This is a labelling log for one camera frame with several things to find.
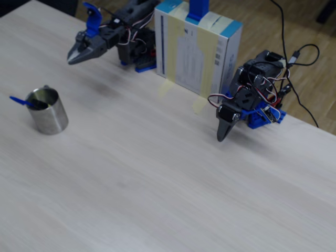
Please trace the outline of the grey gripper with camera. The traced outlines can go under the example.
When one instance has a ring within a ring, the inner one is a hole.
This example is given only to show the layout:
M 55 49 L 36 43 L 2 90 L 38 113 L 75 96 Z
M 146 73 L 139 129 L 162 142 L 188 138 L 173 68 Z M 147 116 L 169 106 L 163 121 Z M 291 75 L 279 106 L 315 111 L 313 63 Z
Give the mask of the grey gripper with camera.
M 114 46 L 129 44 L 129 29 L 124 26 L 112 28 L 103 25 L 99 28 L 100 40 L 87 39 L 86 32 L 80 31 L 75 37 L 75 44 L 67 56 L 67 63 L 75 65 L 90 59 L 99 58 Z

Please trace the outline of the grey idle gripper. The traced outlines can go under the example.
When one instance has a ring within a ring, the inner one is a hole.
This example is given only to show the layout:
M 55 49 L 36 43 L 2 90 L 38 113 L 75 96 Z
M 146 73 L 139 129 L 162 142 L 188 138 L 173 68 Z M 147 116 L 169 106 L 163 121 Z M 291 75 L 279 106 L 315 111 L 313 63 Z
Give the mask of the grey idle gripper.
M 220 94 L 220 97 L 222 101 L 216 110 L 219 119 L 217 140 L 222 142 L 239 120 L 258 113 L 260 98 L 254 91 L 243 86 L 237 89 L 234 96 Z

